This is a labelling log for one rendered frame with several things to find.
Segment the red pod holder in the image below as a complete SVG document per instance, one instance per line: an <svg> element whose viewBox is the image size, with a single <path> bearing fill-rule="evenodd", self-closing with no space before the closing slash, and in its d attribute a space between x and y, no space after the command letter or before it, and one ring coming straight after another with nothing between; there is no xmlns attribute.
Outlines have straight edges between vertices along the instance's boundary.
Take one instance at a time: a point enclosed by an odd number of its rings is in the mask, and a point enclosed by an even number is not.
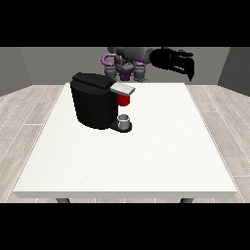
<svg viewBox="0 0 250 250"><path fill-rule="evenodd" d="M120 106L126 106L130 103L130 97L129 96L124 96L121 94L117 94L117 104Z"/></svg>

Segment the pale grey machine lid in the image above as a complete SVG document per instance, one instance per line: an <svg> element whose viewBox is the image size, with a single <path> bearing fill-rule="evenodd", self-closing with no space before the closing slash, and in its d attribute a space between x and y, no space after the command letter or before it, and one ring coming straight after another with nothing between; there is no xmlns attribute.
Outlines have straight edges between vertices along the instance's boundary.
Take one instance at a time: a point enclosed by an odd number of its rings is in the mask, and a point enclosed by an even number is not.
<svg viewBox="0 0 250 250"><path fill-rule="evenodd" d="M126 84L120 83L120 82L115 82L110 87L110 91L115 93L115 94L119 94L119 95L129 97L135 92L135 88L131 87L131 86L128 86Z"/></svg>

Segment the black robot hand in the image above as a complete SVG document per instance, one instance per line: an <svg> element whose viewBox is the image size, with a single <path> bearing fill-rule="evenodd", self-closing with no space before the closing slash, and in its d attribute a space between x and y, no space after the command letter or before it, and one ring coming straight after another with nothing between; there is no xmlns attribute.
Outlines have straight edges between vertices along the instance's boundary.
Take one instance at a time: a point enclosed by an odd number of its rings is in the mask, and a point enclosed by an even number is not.
<svg viewBox="0 0 250 250"><path fill-rule="evenodd" d="M194 76L194 60L192 57L193 53L161 48L150 53L149 61L157 68L186 74L188 80L191 81Z"/></svg>

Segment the black coffee machine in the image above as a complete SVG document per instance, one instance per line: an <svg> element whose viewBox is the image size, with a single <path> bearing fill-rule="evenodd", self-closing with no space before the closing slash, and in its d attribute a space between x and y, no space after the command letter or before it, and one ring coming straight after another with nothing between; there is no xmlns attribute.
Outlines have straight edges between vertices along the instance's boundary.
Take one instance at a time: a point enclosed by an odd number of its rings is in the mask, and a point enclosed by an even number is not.
<svg viewBox="0 0 250 250"><path fill-rule="evenodd" d="M76 73L70 82L70 89L77 119L92 129L112 129L120 133L132 130L132 123L126 130L118 128L117 97L110 87L117 82L96 73Z"/></svg>

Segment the small grey cup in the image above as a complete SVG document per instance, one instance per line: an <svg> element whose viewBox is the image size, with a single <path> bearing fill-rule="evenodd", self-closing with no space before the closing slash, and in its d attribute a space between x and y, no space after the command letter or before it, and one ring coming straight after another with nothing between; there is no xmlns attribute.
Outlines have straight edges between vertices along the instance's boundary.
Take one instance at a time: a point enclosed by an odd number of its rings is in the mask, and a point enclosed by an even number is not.
<svg viewBox="0 0 250 250"><path fill-rule="evenodd" d="M117 117L118 128L121 130L126 130L130 126L130 118L127 114L120 114Z"/></svg>

